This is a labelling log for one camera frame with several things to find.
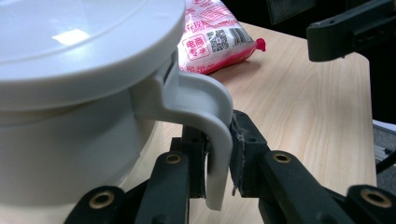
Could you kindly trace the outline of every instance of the white container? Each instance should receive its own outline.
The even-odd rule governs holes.
[[[184,0],[6,0],[0,15],[1,223],[62,222],[90,189],[120,185],[155,120],[208,135],[206,201],[221,208],[233,105],[178,69]]]

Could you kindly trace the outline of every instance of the light wood surface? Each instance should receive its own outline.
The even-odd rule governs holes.
[[[308,60],[306,40],[242,23],[267,51],[211,75],[247,113],[271,149],[295,155],[318,182],[341,194],[375,186],[369,63],[359,54],[326,63]],[[164,123],[163,149],[181,126]],[[191,200],[190,223],[262,223],[257,199],[232,196],[229,179],[221,212]]]

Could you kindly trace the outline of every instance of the snack bag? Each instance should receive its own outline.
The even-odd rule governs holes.
[[[185,0],[186,25],[179,44],[182,71],[211,74],[265,51],[262,38],[254,41],[220,0]]]

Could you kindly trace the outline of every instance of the black metal bracket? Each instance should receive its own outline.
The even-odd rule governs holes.
[[[326,62],[395,37],[393,0],[373,0],[306,29],[309,60]]]
[[[288,152],[272,151],[247,114],[234,111],[230,128],[234,183],[244,198],[259,198],[266,224],[395,223],[396,197],[372,186],[352,186],[345,196],[323,188]],[[188,223],[189,199],[205,197],[204,134],[184,127],[151,178],[128,192],[100,187],[84,195],[70,223]]]

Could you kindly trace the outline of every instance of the white plastic handle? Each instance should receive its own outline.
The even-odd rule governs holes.
[[[131,97],[138,118],[179,123],[205,133],[209,152],[206,205],[221,210],[233,141],[229,130],[233,101],[212,77],[182,72],[174,53],[162,68],[133,85]]]

